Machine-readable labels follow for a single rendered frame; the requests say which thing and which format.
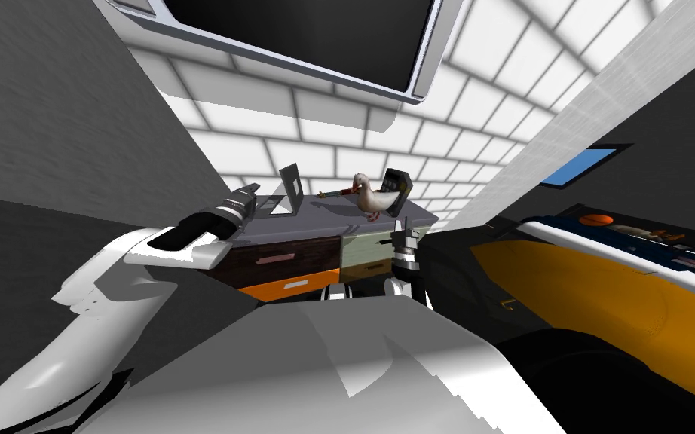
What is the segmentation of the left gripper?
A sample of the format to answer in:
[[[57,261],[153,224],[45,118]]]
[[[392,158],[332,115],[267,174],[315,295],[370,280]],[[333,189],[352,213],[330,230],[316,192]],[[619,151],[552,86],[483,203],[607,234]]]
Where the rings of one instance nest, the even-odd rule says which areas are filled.
[[[251,183],[233,190],[228,195],[228,208],[239,215],[241,225],[251,219],[256,212],[258,203],[256,192],[259,188],[258,183]]]

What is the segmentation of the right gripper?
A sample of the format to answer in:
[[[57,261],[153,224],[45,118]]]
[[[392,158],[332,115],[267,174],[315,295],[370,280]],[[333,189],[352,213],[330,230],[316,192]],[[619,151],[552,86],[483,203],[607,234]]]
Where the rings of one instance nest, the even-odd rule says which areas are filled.
[[[410,225],[409,217],[404,218],[404,231],[401,231],[401,221],[394,221],[392,245],[395,258],[414,258],[418,249],[420,234]]]

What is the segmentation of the black keypad device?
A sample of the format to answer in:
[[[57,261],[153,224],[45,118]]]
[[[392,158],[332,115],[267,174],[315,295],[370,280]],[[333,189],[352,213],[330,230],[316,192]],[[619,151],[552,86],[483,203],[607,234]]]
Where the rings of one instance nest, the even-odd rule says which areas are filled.
[[[389,216],[395,218],[401,213],[401,209],[405,206],[412,188],[412,179],[407,172],[386,168],[381,184],[381,192],[398,193],[393,204],[386,210]]]

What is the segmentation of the white duck figurine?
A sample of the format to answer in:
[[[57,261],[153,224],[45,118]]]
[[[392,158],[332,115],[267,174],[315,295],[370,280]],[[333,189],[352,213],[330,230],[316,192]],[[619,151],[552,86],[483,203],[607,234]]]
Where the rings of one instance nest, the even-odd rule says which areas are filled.
[[[377,220],[382,212],[392,207],[400,195],[399,191],[373,190],[364,173],[354,176],[351,192],[358,194],[357,208],[366,214],[369,222]]]

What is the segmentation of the pale green drawer front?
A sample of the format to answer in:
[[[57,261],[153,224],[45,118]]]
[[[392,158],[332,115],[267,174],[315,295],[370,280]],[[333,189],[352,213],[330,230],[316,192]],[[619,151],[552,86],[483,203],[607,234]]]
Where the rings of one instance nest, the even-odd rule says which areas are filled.
[[[393,256],[391,231],[365,232],[342,237],[341,267],[383,261]]]

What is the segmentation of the grey topped drawer cabinet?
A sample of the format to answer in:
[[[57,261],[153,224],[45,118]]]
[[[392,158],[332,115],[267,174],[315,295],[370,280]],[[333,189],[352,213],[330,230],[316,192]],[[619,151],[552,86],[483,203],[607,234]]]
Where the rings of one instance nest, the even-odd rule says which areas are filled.
[[[340,236],[342,242],[342,237],[347,235],[394,230],[394,217],[382,214],[369,222],[355,202],[355,196],[324,199],[307,196],[297,215],[256,217],[234,237],[232,248],[336,236]],[[346,268],[340,265],[338,284],[388,274],[390,261],[391,258]]]

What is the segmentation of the dark brown drawer front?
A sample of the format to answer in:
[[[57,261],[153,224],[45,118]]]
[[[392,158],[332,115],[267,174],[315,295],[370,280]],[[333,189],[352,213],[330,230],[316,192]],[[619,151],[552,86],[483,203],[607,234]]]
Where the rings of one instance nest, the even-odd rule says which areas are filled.
[[[232,248],[204,274],[242,289],[264,283],[339,269],[341,237],[321,237]]]

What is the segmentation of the orange drawer front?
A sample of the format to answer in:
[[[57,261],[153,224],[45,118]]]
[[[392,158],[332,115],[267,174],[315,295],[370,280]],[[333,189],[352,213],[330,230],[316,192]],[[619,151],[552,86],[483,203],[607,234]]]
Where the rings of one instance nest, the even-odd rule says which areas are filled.
[[[328,285],[338,284],[339,280],[340,270],[333,269],[300,277],[247,286],[240,288],[240,290],[259,301],[271,302],[298,294],[304,294],[306,292],[312,292]]]

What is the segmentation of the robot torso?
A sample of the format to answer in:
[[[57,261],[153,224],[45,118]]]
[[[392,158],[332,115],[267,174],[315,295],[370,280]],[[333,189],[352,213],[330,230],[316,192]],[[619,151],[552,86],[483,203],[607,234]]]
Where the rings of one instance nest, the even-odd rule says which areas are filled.
[[[77,434],[565,434],[489,342],[404,295],[270,304]]]

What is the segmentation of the silver framed black appliance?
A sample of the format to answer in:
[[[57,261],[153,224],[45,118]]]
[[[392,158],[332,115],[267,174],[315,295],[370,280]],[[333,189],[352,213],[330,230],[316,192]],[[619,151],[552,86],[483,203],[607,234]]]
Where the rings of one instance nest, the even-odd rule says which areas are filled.
[[[463,0],[104,0],[144,29],[417,105]]]

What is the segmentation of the blue picture in black frame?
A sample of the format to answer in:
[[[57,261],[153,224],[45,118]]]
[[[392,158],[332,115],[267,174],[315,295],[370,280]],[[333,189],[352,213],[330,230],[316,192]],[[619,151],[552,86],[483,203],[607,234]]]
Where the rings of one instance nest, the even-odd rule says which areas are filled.
[[[538,185],[545,188],[565,189],[631,146],[632,143],[592,145],[547,176]]]

